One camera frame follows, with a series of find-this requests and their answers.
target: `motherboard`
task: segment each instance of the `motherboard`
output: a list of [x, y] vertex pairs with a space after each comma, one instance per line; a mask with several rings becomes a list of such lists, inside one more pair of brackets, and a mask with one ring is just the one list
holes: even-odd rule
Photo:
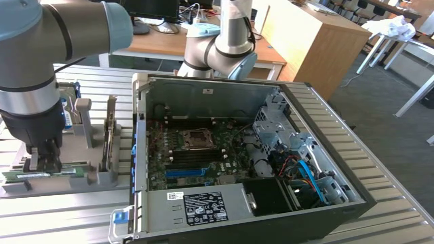
[[235, 120], [149, 120], [151, 191], [234, 184], [254, 174]]

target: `white label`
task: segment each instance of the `white label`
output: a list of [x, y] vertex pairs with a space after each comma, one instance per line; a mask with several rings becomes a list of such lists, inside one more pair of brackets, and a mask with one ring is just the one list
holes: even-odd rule
[[40, 177], [49, 177], [48, 173], [37, 173], [37, 174], [19, 174], [16, 177], [21, 178], [40, 178]]
[[168, 192], [167, 200], [180, 200], [184, 197], [184, 192]]
[[214, 93], [214, 89], [203, 89], [203, 94], [212, 94]]
[[72, 127], [72, 119], [71, 119], [71, 113], [65, 110], [65, 107], [68, 106], [67, 100], [61, 99], [61, 106], [63, 106], [63, 113], [65, 115], [65, 129], [69, 129]]

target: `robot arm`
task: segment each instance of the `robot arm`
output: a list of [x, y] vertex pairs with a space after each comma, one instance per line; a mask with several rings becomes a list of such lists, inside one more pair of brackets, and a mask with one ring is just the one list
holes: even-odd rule
[[179, 76], [210, 78], [216, 70], [232, 80], [247, 77], [256, 62], [250, 12], [251, 0], [222, 0], [220, 28], [192, 25]]
[[25, 171], [59, 172], [64, 115], [53, 63], [127, 48], [132, 24], [113, 3], [0, 1], [0, 114], [27, 145]]

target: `computer monitor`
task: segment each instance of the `computer monitor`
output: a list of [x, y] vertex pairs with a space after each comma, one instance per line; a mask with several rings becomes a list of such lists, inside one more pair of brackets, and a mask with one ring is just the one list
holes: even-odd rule
[[192, 4], [199, 4], [202, 9], [212, 9], [214, 0], [180, 0], [180, 4], [184, 7], [191, 6]]
[[120, 0], [129, 16], [178, 21], [179, 0]]

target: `barcode sticker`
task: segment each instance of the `barcode sticker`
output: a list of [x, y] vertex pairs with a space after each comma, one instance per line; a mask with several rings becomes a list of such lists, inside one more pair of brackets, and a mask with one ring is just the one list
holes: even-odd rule
[[184, 192], [168, 192], [167, 200], [180, 200], [184, 197]]

